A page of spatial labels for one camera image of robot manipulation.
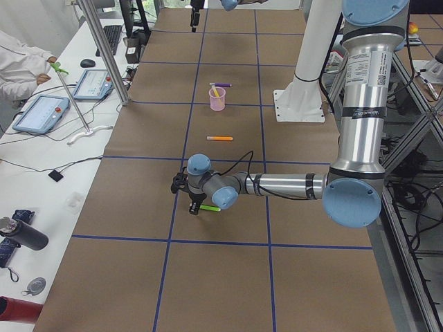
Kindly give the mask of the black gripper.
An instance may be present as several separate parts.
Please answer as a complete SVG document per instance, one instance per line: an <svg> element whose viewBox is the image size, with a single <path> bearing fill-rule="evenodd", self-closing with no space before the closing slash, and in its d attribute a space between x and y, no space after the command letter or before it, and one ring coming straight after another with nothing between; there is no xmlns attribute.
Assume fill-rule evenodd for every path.
<svg viewBox="0 0 443 332"><path fill-rule="evenodd" d="M193 192L190 192L189 197L191 199L191 204L189 206L189 213L193 215L198 215L200 205L205 200L205 194L204 193L195 194Z"/></svg>

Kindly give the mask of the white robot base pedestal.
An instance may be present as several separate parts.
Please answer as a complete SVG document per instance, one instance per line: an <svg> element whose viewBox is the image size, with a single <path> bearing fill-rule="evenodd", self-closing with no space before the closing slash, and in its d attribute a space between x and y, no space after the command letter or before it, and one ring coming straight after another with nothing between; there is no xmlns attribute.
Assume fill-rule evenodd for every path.
<svg viewBox="0 0 443 332"><path fill-rule="evenodd" d="M341 1L311 2L293 80L286 89L273 92L278 122L325 121L320 74L341 13Z"/></svg>

